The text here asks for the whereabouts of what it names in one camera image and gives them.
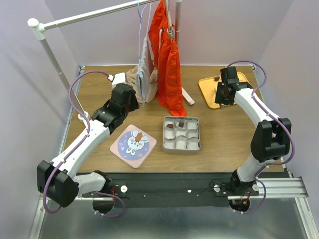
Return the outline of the pink chocolate tin box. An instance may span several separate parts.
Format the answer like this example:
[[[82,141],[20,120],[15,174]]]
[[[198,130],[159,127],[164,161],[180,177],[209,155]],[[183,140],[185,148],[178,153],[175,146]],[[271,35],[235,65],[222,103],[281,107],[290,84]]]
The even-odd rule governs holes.
[[[163,120],[162,149],[165,153],[197,154],[201,149],[200,122],[197,117],[166,116]]]

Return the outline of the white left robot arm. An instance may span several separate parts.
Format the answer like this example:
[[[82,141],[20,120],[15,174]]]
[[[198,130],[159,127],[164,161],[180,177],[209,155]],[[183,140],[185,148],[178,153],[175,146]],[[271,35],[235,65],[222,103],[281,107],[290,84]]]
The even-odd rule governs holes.
[[[95,192],[100,197],[107,196],[111,185],[105,173],[95,171],[78,176],[77,172],[93,150],[123,123],[128,113],[138,108],[133,87],[117,84],[111,98],[93,113],[80,135],[53,160],[38,164],[38,191],[64,208],[78,195]]]

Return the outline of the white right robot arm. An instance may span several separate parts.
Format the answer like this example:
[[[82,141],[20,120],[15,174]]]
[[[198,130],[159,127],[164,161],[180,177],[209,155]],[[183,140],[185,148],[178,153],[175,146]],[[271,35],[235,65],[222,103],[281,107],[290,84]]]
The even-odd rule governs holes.
[[[255,126],[251,155],[232,173],[228,187],[233,194],[241,195],[252,189],[256,178],[267,166],[291,151],[292,124],[288,118],[280,118],[266,107],[249,83],[239,80],[236,67],[223,68],[220,75],[215,103],[237,104]]]

